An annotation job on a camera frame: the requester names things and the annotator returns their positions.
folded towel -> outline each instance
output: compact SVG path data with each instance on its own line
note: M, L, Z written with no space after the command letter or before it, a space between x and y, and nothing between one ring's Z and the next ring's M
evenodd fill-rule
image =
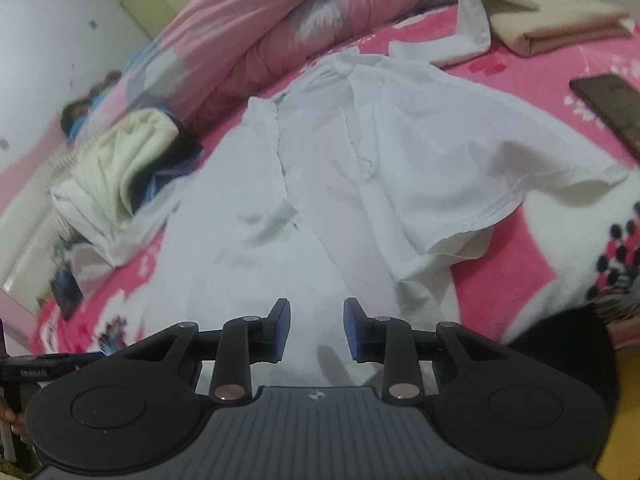
M520 56L571 43L630 36L623 7L598 0L482 0L494 34Z

bed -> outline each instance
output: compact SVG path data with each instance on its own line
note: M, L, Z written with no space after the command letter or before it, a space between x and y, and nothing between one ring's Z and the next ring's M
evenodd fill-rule
M455 25L456 8L449 6L385 25L345 42L328 54L354 45L364 54L386 54L393 40L434 40L452 34ZM639 44L636 32L631 40L577 44L523 59L494 40L486 54L447 71L509 92L548 111L633 168L630 155L584 103L572 95L568 81L576 76L615 72L640 86ZM263 95L275 94L314 62L293 71ZM215 150L225 134L239 123L244 108L237 108L203 137L207 153ZM562 206L549 203L542 196L527 199L495 227L484 256L452 266L460 321L489 337L508 340L514 322L526 319L527 305L547 302L548 314L554 313L557 307L549 304L547 298L555 295L561 296L565 306L599 304L612 323L616 345L636 341L636 306L625 304L620 308L615 302L615 309L608 306L620 294L621 283L629 288L629 276L633 277L633 268L638 264L634 254L640 245L632 228L640 214L640 192L635 178L632 173L629 183L620 186L624 189L608 196L598 206L596 216L593 210L580 208L579 204ZM622 227L621 233L616 226ZM154 274L162 239L161 232L132 261L117 269L97 294L82 303L71 320L64 321L55 301L49 298L38 316L33 351L110 352L145 335L143 317L148 306L145 285ZM623 261L616 260L616 248L620 246L627 248L628 256ZM606 266L602 265L603 256L608 261Z

black fabric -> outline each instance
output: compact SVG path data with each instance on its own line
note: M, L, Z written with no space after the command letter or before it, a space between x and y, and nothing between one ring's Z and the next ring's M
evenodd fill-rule
M588 384L613 420L620 396L615 352L606 326L590 308L540 321L509 346Z
M62 313L62 319L69 321L82 301L82 292L78 287L78 282L70 270L60 269L49 285Z
M149 185L151 177L156 171L180 164L184 160L197 156L202 150L202 146L193 140L193 134L187 133L178 120L174 118L171 118L171 120L178 127L178 136L161 156L146 168L140 170L140 172L132 179L129 186L131 208L134 213L140 209L142 201L145 198L146 188Z

pink bedsheet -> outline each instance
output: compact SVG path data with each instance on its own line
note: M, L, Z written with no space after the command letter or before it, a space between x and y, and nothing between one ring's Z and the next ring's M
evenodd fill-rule
M368 36L350 41L335 50L357 45L367 54L386 54L391 40L417 42L433 40L452 34L456 26L456 9L449 7L439 12L411 18L399 25L382 27ZM613 157L632 167L632 157L625 151L613 134L587 110L584 103L575 98L568 88L571 78L603 72L619 72L636 86L640 86L640 35L631 39L604 40L570 46L561 50L535 56L519 58L497 41L490 51L472 60L447 70L475 82L501 91L515 94L528 102L547 110L561 121L581 132L588 139L606 150ZM291 73L264 94L269 96L284 88L300 72ZM220 139L238 124L244 107L238 108L226 121L211 131L204 139L210 153ZM634 281L634 268L640 258L639 222L640 189L634 200L623 204L628 214L620 216L612 225L611 232L602 234L602 255L593 261L585 261L575 254L570 243L560 247L561 256L568 261L566 276L562 276L562 263L551 258L542 248L542 239L536 227L527 219L521 206L494 228L491 245L485 256L470 260L452 268L456 293L460 305L462 323L480 333L500 339L505 330L523 311L532 298L545 287L562 285L562 279L578 272L593 285L578 290L582 303L607 297L612 286L620 284L612 278L625 277L625 286ZM622 226L623 233L616 236L615 226ZM79 311L69 322L59 316L53 300L43 306L38 320L38 331L33 339L33 351L79 352L103 348L115 350L131 344L144 335L142 309L145 306L143 287L153 275L156 256L162 243L160 233L142 254L127 266L117 270L104 288L84 301ZM623 261L614 261L619 247L625 248ZM604 266L602 258L607 260Z

smartphone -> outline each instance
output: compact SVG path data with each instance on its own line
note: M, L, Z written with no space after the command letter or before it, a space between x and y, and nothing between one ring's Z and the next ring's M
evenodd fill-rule
M572 79L569 88L640 162L640 92L615 74Z

